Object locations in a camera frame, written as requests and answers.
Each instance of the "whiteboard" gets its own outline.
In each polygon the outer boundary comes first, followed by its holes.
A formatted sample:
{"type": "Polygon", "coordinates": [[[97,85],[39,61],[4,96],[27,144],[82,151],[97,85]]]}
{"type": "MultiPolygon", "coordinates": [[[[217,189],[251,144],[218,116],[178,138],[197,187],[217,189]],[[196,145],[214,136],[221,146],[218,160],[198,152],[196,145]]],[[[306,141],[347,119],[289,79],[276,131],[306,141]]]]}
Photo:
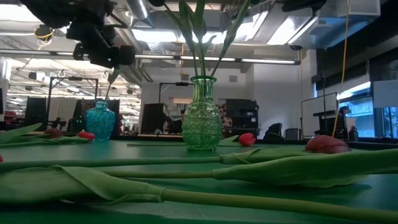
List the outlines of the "whiteboard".
{"type": "MultiPolygon", "coordinates": [[[[325,95],[326,111],[337,110],[337,93],[330,93],[325,95]]],[[[318,131],[319,117],[313,116],[314,113],[323,112],[323,96],[304,100],[301,102],[302,107],[302,132],[305,137],[312,137],[315,135],[314,131],[318,131]]]]}
{"type": "Polygon", "coordinates": [[[373,107],[398,106],[398,80],[373,82],[373,107]]]}

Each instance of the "glass vase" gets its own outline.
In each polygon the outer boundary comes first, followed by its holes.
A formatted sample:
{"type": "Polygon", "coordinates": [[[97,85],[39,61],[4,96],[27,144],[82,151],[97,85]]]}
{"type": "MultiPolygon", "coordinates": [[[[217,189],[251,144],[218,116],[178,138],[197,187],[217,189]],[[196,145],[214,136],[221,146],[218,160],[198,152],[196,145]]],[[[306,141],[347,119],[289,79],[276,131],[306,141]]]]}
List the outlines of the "glass vase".
{"type": "Polygon", "coordinates": [[[192,77],[192,103],[185,111],[182,136],[188,151],[215,152],[221,139],[220,111],[213,101],[214,77],[192,77]]]}
{"type": "Polygon", "coordinates": [[[96,100],[95,108],[86,112],[86,129],[95,135],[94,141],[106,141],[112,133],[115,115],[108,104],[108,100],[96,100]]]}

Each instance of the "textured glass vase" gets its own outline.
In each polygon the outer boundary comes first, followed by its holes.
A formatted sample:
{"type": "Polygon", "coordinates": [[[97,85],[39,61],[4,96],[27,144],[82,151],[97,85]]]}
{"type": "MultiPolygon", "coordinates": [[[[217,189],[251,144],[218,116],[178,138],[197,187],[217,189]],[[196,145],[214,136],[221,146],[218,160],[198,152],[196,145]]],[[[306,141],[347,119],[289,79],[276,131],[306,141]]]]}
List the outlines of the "textured glass vase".
{"type": "Polygon", "coordinates": [[[188,151],[215,152],[221,139],[220,111],[213,101],[214,77],[192,77],[193,100],[184,114],[182,136],[188,151]]]}
{"type": "Polygon", "coordinates": [[[115,117],[108,103],[108,100],[96,100],[95,108],[86,113],[86,128],[95,135],[94,141],[106,141],[112,133],[115,117]]]}

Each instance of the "vase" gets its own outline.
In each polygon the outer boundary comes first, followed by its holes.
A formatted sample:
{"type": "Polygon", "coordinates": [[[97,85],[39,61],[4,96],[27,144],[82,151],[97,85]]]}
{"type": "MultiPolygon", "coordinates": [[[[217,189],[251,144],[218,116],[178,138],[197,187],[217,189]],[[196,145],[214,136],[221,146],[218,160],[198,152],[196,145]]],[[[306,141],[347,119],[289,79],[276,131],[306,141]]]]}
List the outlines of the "vase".
{"type": "Polygon", "coordinates": [[[215,152],[221,139],[220,111],[213,101],[214,77],[192,77],[193,99],[185,110],[182,136],[188,151],[215,152]]]}
{"type": "Polygon", "coordinates": [[[95,135],[94,141],[106,141],[112,133],[115,115],[108,104],[108,100],[96,100],[95,108],[86,112],[86,129],[95,135]]]}

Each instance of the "table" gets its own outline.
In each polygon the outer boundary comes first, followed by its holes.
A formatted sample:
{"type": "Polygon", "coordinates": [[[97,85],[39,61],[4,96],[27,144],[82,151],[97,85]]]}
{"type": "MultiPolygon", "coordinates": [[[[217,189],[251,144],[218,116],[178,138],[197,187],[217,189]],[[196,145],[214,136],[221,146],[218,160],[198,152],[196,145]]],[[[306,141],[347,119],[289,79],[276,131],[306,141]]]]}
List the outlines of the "table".
{"type": "MultiPolygon", "coordinates": [[[[128,141],[96,142],[62,146],[31,146],[0,149],[5,161],[55,159],[127,159],[138,157],[204,157],[214,154],[187,153],[183,146],[134,146],[128,141]]],[[[278,145],[260,144],[259,147],[278,145]]],[[[251,150],[250,147],[219,147],[216,154],[251,150]]],[[[174,164],[154,166],[109,167],[119,170],[205,171],[226,167],[223,164],[174,164]]],[[[345,187],[306,189],[300,187],[266,187],[238,180],[147,179],[146,182],[168,189],[292,198],[333,203],[357,208],[398,210],[398,175],[371,175],[366,180],[345,187]]],[[[290,212],[194,205],[177,202],[125,203],[106,207],[85,207],[49,203],[0,209],[1,223],[361,223],[336,218],[290,212]]]]}

